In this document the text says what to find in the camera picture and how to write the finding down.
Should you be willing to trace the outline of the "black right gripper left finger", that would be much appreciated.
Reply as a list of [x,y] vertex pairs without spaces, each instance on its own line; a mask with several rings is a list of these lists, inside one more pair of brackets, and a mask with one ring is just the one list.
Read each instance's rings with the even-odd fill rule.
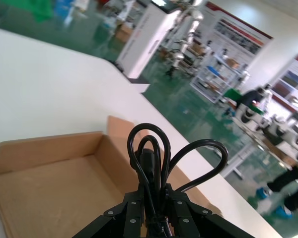
[[139,191],[129,192],[120,204],[106,210],[74,237],[139,238],[143,222],[143,197]]

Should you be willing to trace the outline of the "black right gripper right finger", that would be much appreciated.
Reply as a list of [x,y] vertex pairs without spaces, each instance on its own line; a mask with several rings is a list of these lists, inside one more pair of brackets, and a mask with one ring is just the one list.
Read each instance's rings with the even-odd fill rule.
[[190,201],[184,192],[165,189],[165,212],[178,238],[252,238],[211,210]]

